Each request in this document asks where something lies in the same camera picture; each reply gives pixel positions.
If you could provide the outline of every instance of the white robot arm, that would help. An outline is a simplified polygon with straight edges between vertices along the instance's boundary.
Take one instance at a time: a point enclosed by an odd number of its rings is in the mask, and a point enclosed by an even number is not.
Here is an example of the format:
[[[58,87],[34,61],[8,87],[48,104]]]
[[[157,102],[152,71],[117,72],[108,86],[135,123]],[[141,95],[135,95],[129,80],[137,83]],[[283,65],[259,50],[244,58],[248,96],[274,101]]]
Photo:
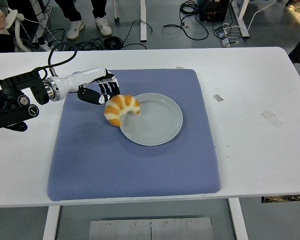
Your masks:
[[[55,75],[44,79],[38,70],[0,80],[0,128],[24,132],[28,128],[24,121],[38,116],[39,108],[30,104],[30,99],[22,92],[26,88],[31,89],[40,105],[49,100],[60,101],[68,93],[77,93],[79,99],[100,105],[120,94],[117,79],[105,68],[76,72],[65,78]],[[99,85],[101,93],[86,88],[93,82]]]
[[[96,82],[100,86],[102,94],[86,88],[92,82]],[[62,100],[68,93],[77,92],[79,99],[85,102],[104,104],[114,95],[120,94],[117,79],[102,67],[75,72],[65,78],[52,76],[45,79],[43,83],[51,101]]]

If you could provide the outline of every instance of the tape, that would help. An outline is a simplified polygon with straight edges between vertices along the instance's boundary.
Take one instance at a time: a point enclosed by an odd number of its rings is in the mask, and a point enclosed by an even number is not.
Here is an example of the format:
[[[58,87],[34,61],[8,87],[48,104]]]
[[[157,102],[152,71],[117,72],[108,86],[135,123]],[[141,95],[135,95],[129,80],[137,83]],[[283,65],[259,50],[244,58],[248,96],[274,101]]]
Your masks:
[[[276,115],[274,115],[272,112],[269,112],[268,110],[265,110],[263,113],[261,113],[261,115],[277,128],[283,125],[283,123],[279,121],[279,119],[277,119]]]
[[[218,102],[223,101],[223,98],[219,96],[219,94],[213,96]]]

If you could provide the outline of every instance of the bread roll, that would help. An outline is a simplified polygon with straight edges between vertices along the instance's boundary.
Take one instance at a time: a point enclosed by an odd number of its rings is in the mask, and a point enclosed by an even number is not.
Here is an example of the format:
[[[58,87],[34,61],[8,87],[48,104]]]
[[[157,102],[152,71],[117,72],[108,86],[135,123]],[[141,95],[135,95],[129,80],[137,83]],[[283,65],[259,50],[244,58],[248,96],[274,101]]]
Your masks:
[[[111,124],[120,127],[120,117],[130,111],[139,114],[139,102],[131,95],[115,95],[106,102],[104,116]]]

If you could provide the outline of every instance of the white plate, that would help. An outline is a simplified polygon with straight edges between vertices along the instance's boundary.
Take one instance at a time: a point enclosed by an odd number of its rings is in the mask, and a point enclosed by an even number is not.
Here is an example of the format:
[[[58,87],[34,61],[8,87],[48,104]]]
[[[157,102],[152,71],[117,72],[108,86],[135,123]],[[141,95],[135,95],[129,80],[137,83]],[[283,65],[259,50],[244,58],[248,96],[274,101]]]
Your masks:
[[[140,145],[156,146],[178,134],[183,116],[175,101],[159,93],[143,93],[134,98],[140,104],[140,113],[128,112],[121,117],[120,128],[128,139]]]

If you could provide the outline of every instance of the electronic device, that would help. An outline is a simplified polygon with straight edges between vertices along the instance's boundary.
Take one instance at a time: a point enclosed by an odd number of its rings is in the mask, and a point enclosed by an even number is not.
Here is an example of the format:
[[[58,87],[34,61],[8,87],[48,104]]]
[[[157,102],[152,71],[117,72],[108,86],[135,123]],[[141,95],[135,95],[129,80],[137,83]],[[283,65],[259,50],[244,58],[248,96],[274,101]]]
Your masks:
[[[230,0],[199,0],[200,21],[223,22]]]

